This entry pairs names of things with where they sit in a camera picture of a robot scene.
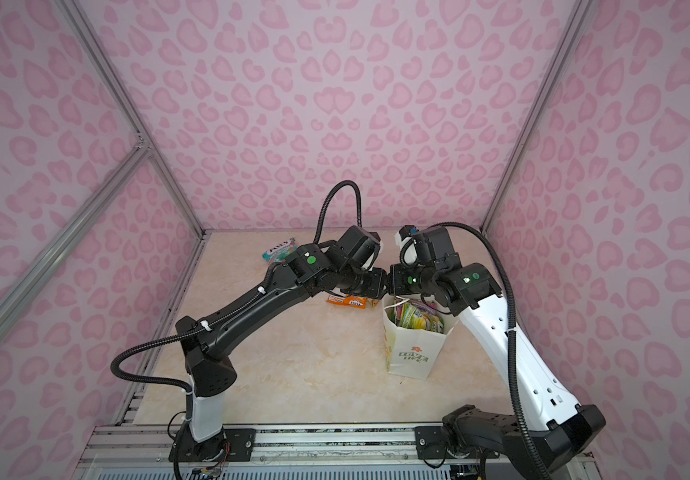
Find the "diagonal aluminium frame bar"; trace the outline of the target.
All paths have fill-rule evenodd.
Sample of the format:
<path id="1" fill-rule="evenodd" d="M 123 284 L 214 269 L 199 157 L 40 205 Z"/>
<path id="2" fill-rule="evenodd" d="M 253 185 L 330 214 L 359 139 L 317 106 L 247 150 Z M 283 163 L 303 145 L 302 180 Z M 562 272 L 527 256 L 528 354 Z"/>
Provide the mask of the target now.
<path id="1" fill-rule="evenodd" d="M 135 146 L 1 297 L 0 343 L 147 160 L 149 149 L 150 145 L 144 141 Z"/>

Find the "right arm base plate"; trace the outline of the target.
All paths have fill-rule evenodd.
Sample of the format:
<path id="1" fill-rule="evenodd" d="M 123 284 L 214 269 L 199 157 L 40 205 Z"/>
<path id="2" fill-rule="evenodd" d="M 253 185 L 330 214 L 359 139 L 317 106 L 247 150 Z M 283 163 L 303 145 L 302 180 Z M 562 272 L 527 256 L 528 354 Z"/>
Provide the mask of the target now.
<path id="1" fill-rule="evenodd" d="M 443 425 L 417 426 L 414 428 L 417 458 L 443 465 L 452 457 L 451 434 Z"/>

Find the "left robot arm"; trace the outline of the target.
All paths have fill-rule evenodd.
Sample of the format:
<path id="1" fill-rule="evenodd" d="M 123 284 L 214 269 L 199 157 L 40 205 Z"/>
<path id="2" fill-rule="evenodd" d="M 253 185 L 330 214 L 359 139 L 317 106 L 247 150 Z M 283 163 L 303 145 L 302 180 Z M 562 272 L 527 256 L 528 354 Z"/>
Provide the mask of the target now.
<path id="1" fill-rule="evenodd" d="M 382 249 L 378 234 L 363 226 L 363 212 L 337 240 L 322 238 L 326 212 L 336 194 L 351 188 L 353 180 L 337 183 L 325 197 L 314 239 L 284 260 L 271 263 L 258 285 L 226 307 L 198 320 L 182 318 L 174 335 L 148 341 L 117 355 L 111 373 L 122 380 L 172 386 L 186 395 L 184 434 L 195 443 L 223 433 L 223 396 L 237 381 L 230 354 L 250 335 L 292 307 L 320 293 L 339 293 L 373 300 L 388 292 L 387 273 L 375 265 Z M 136 374 L 123 369 L 131 357 L 168 344 L 181 345 L 187 379 Z"/>

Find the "aluminium mounting rail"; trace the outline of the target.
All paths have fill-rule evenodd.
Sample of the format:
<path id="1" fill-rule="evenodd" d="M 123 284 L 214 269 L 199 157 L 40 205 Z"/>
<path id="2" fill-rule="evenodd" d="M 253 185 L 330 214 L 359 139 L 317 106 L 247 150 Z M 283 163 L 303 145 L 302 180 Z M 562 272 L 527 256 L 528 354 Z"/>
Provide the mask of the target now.
<path id="1" fill-rule="evenodd" d="M 490 452 L 454 456 L 443 465 L 417 458 L 414 428 L 437 423 L 235 424 L 255 429 L 248 462 L 169 461 L 172 425 L 99 427 L 76 479 L 516 479 L 507 457 Z"/>

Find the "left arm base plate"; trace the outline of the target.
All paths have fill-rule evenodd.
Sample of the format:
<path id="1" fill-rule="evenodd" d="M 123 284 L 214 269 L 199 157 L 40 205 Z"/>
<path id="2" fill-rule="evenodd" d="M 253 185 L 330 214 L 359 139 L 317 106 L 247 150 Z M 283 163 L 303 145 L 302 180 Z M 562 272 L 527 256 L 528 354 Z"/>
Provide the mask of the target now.
<path id="1" fill-rule="evenodd" d="M 248 462 L 256 440 L 255 429 L 223 429 L 210 439 L 197 442 L 189 426 L 184 426 L 176 434 L 169 453 L 169 461 L 174 462 Z"/>

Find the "orange candy bag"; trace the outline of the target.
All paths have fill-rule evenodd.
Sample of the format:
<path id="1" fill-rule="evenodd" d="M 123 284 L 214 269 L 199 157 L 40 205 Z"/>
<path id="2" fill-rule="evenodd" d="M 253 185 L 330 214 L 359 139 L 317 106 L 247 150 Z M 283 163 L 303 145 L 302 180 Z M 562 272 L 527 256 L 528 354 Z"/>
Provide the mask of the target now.
<path id="1" fill-rule="evenodd" d="M 334 306 L 348 307 L 358 310 L 366 310 L 376 307 L 379 304 L 379 300 L 370 299 L 363 296 L 346 295 L 340 291 L 330 292 L 327 296 L 326 302 Z"/>

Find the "lime Fox's candy bag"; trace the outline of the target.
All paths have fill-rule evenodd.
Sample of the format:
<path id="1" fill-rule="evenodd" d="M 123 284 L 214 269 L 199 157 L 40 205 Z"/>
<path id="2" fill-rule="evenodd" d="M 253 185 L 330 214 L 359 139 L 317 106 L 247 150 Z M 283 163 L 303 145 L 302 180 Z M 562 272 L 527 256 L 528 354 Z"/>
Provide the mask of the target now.
<path id="1" fill-rule="evenodd" d="M 394 307 L 393 322 L 400 328 L 443 333 L 442 317 L 422 302 L 408 300 Z"/>

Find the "teal Fox's candy bag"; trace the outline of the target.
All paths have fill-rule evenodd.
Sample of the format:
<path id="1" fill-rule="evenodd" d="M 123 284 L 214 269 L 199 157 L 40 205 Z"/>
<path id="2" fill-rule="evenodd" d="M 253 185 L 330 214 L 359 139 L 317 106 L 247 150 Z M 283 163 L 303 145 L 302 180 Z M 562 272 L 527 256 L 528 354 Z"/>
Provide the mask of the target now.
<path id="1" fill-rule="evenodd" d="M 297 249 L 295 238 L 286 239 L 279 244 L 269 248 L 262 255 L 263 259 L 269 264 L 282 262 Z"/>

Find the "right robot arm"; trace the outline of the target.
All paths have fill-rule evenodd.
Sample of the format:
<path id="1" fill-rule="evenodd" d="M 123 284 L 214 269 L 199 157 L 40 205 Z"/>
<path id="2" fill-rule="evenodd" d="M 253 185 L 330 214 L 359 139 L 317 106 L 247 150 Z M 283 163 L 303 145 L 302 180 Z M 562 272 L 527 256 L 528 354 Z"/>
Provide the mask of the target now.
<path id="1" fill-rule="evenodd" d="M 582 453 L 606 425 L 600 409 L 582 403 L 543 360 L 517 320 L 511 282 L 496 252 L 495 268 L 464 264 L 450 229 L 491 243 L 476 229 L 442 222 L 424 230 L 402 227 L 399 261 L 389 274 L 389 293 L 433 298 L 464 325 L 488 354 L 508 387 L 510 414 L 465 405 L 442 420 L 446 451 L 467 457 L 504 455 L 525 479 L 548 479 Z"/>

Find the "white illustrated paper bag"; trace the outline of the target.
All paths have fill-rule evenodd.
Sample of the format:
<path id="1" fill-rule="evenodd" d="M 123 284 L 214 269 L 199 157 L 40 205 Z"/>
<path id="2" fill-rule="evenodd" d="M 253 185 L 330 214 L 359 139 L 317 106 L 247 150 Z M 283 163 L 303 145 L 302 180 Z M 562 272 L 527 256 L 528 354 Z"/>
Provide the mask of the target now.
<path id="1" fill-rule="evenodd" d="M 444 332 L 410 330 L 393 322 L 394 307 L 408 300 L 416 300 L 435 310 L 444 320 Z M 430 300 L 413 296 L 388 295 L 382 301 L 384 345 L 389 374 L 426 380 L 442 351 L 457 320 L 450 311 Z"/>

